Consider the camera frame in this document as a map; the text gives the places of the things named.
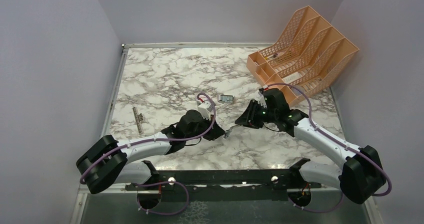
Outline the staple box tray with staples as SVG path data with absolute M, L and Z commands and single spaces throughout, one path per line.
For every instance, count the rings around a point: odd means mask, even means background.
M 234 102 L 234 96 L 233 95 L 219 94 L 218 95 L 218 101 L 220 103 L 233 103 Z

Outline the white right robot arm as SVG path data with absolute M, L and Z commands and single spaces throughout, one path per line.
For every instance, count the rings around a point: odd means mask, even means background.
M 378 152 L 371 146 L 359 147 L 320 128 L 299 109 L 289 107 L 284 94 L 276 88 L 261 89 L 261 98 L 251 100 L 235 125 L 261 129 L 275 124 L 280 132 L 302 140 L 335 163 L 328 166 L 302 159 L 290 167 L 289 182 L 301 187 L 316 182 L 339 189 L 356 204 L 364 203 L 387 182 Z

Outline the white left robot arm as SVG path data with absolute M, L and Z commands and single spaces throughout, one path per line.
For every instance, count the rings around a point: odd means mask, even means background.
M 143 188 L 151 189 L 157 183 L 157 175 L 146 158 L 175 153 L 191 140 L 214 141 L 224 134 L 214 115 L 206 119 L 197 110 L 187 111 L 179 122 L 148 137 L 118 141 L 108 134 L 76 161 L 81 174 L 79 181 L 92 194 L 117 183 L 138 182 Z

